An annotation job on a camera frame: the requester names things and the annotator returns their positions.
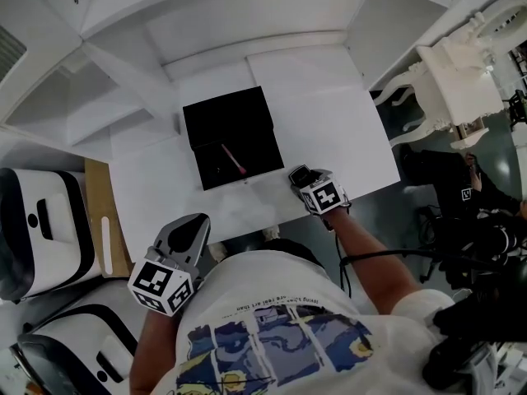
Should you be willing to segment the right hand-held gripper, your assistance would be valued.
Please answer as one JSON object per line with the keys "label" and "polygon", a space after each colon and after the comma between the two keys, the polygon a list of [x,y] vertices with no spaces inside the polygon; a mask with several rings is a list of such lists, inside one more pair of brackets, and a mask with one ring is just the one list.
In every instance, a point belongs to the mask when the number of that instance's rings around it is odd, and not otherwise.
{"label": "right hand-held gripper", "polygon": [[301,190],[291,184],[291,191],[299,200],[304,200],[309,213],[321,216],[336,207],[345,206],[349,199],[342,186],[334,179],[333,171],[312,170],[312,184]]}

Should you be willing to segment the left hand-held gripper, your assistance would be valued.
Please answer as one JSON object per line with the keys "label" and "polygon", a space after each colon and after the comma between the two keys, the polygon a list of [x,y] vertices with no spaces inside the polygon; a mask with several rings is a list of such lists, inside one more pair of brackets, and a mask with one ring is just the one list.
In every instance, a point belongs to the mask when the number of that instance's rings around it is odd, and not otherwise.
{"label": "left hand-held gripper", "polygon": [[128,289],[135,300],[164,315],[181,310],[201,285],[197,264],[210,229],[210,218],[204,213],[183,216],[165,225],[133,268]]}

